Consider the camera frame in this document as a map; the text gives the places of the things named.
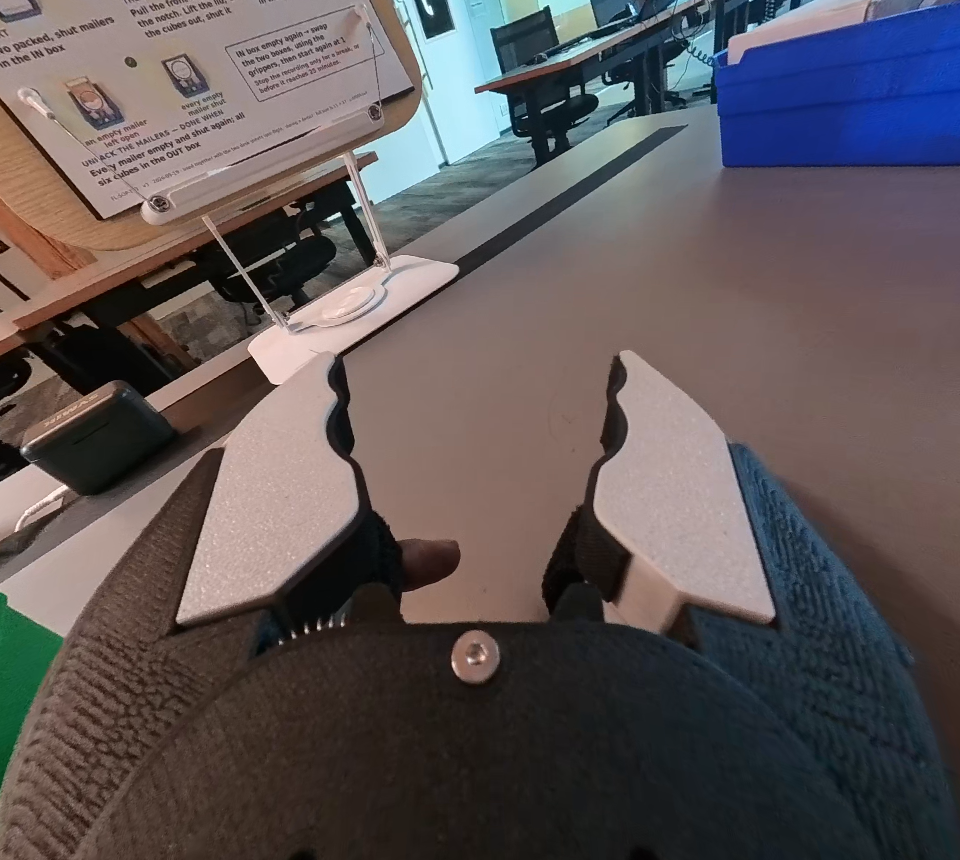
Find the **green plastic bin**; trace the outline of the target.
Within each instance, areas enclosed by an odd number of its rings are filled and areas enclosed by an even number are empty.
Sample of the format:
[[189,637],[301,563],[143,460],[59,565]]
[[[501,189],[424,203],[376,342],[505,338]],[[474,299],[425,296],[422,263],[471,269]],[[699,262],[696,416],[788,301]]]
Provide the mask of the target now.
[[1,777],[63,638],[13,609],[1,595]]

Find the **grey desk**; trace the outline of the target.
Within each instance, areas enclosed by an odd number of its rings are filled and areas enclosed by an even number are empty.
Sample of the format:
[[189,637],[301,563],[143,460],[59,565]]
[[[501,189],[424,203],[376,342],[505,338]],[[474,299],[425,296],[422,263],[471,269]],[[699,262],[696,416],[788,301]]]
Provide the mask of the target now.
[[731,170],[621,123],[412,245],[466,274],[344,356],[373,506],[462,563],[412,623],[546,616],[637,353],[750,446],[916,659],[958,778],[958,170]]

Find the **white wooden document stand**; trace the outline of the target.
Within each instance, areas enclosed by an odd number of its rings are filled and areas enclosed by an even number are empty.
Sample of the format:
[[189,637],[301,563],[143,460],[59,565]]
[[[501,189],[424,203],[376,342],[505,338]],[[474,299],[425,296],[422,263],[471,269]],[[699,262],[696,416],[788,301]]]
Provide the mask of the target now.
[[[226,237],[246,233],[250,225],[263,216],[226,235],[222,235],[210,219],[211,211],[234,203],[240,196],[213,206],[196,217],[181,218],[159,226],[144,222],[139,212],[126,218],[94,223],[92,218],[82,216],[78,210],[64,218],[43,218],[40,225],[35,225],[24,221],[2,203],[2,232],[10,234],[11,239],[17,242],[22,230],[30,230],[31,237],[38,241],[42,248],[53,254],[53,258],[46,258],[42,252],[27,243],[21,244],[21,249],[50,277],[63,278],[87,266],[92,266],[111,253],[129,250],[150,242],[156,239],[165,227],[173,228],[175,225],[184,224],[195,218],[201,219],[210,229],[214,243],[220,246],[221,256],[225,259],[226,265],[233,267],[243,276],[257,299],[265,306],[272,325],[267,329],[265,338],[257,338],[252,342],[251,349],[258,365],[266,367],[268,379],[282,382],[305,362],[309,362],[320,353],[337,354],[351,348],[432,293],[448,285],[458,272],[458,267],[450,262],[428,260],[412,255],[399,255],[395,258],[391,256],[377,226],[360,175],[358,152],[363,147],[355,152],[338,156],[342,157],[349,174],[347,180],[353,184],[355,198],[366,218],[366,229],[361,229],[361,236],[354,239],[355,242],[363,242],[363,238],[368,239],[369,244],[361,249],[365,254],[366,269],[321,298],[308,301],[305,305],[294,309],[291,314],[282,314],[272,308],[272,303],[263,298],[250,279],[247,269],[276,257],[296,242],[272,246],[264,259],[245,263],[241,260],[239,248],[230,245]],[[271,210],[265,215],[278,212],[287,214],[297,202],[306,200],[319,190]],[[111,293],[122,290],[127,284],[128,282],[83,303],[68,314],[75,311],[88,311],[91,302],[106,299]],[[56,360],[47,354],[49,342],[43,334],[53,332],[53,323],[58,318],[52,318],[26,333],[29,344],[34,346],[51,365],[55,365]]]

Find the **long office desk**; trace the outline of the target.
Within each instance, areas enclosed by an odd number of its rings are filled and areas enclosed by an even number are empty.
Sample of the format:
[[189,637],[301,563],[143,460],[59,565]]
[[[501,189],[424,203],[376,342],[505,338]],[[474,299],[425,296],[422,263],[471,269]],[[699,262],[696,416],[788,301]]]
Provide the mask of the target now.
[[515,132],[530,143],[537,168],[570,149],[572,124],[561,126],[558,109],[549,103],[551,94],[571,94],[602,74],[625,66],[633,88],[632,107],[638,117],[662,113],[666,105],[666,48],[678,43],[681,24],[692,23],[713,11],[717,0],[676,0],[649,21],[625,26],[600,36],[593,33],[567,50],[524,64],[475,89],[508,100]]

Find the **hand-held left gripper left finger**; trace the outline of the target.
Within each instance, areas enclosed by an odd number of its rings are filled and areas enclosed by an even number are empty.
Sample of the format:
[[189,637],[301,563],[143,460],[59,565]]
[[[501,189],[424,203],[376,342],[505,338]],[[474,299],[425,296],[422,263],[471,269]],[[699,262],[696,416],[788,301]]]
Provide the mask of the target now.
[[193,627],[279,605],[370,508],[342,359],[320,353],[226,437],[175,615]]

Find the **blue plastic bin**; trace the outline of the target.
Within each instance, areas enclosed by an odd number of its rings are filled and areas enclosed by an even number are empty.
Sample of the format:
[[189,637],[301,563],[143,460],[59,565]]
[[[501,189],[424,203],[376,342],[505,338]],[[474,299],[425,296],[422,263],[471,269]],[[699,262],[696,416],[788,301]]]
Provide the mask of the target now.
[[959,5],[869,25],[858,55],[759,66],[717,55],[727,168],[956,167]]

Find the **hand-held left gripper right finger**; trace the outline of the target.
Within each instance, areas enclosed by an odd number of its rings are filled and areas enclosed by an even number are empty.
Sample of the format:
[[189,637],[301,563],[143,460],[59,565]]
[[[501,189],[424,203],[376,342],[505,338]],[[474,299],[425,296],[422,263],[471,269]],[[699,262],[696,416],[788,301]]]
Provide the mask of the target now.
[[731,446],[636,353],[614,357],[586,484],[586,580],[609,621],[668,633],[688,607],[768,626],[776,608]]

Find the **person's left hand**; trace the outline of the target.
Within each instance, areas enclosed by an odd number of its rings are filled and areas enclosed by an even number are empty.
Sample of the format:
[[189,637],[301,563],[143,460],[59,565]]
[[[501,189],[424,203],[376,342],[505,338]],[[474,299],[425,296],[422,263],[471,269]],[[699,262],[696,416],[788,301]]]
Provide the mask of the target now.
[[404,539],[401,552],[403,592],[412,592],[450,577],[461,562],[461,549],[452,539]]

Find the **printed instruction sheet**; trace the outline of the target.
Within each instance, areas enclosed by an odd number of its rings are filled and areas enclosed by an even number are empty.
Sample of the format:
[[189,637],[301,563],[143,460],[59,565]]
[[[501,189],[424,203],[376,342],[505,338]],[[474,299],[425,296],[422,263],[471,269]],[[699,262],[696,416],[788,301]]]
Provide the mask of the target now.
[[391,0],[2,0],[2,203],[159,226],[417,112]]

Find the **large dark battery case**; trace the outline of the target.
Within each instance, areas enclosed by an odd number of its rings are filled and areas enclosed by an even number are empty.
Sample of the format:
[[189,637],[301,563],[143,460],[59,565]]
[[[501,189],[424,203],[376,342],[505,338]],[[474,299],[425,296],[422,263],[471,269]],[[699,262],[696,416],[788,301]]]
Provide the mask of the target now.
[[177,437],[143,395],[126,382],[112,381],[34,424],[23,435],[20,455],[68,490],[94,496]]

